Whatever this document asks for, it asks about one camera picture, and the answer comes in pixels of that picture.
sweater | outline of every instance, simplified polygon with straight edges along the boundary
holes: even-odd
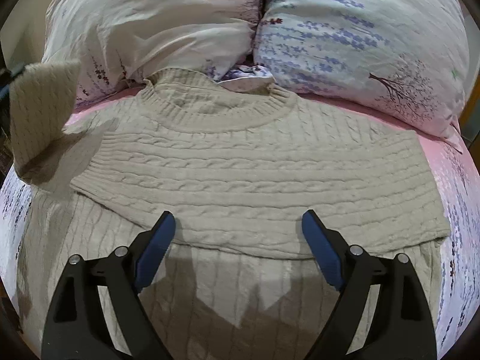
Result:
[[[414,132],[177,68],[62,130],[77,74],[75,63],[33,65],[11,88],[15,170],[34,186],[18,271],[34,347],[68,256],[106,256],[164,210],[177,232],[141,300],[175,359],[305,356],[338,297],[301,235],[309,208],[349,244],[408,254],[436,319],[450,227]],[[352,349],[366,337],[370,295]],[[105,291],[102,302],[126,351]]]

sweater sleeve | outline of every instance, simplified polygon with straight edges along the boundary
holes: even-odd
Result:
[[[10,85],[13,165],[21,179],[62,128],[75,104],[80,63],[31,64]]]

floral pillowcase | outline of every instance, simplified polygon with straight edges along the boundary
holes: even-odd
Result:
[[[166,67],[219,80],[251,52],[260,6],[260,0],[53,0],[42,61],[81,61],[82,108]]]
[[[457,0],[267,0],[255,63],[297,93],[353,100],[449,138],[469,50]]]

metal screw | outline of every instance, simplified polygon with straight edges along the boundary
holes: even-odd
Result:
[[[402,264],[406,264],[409,262],[409,257],[406,254],[400,253],[398,255],[398,261],[400,261]]]
[[[361,246],[352,245],[350,246],[350,253],[354,256],[360,256],[363,253],[363,249]]]
[[[80,262],[80,259],[81,259],[80,255],[74,254],[74,255],[70,256],[70,258],[68,259],[68,263],[70,265],[74,266],[74,265],[76,265]]]
[[[115,249],[114,253],[117,257],[123,257],[128,253],[128,247],[119,246],[119,247],[117,247],[117,249]]]

ribbed collar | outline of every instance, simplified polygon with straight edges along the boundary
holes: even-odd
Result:
[[[261,126],[287,115],[297,95],[271,85],[262,94],[228,91],[205,74],[166,68],[141,92],[143,114],[181,132],[218,133]]]

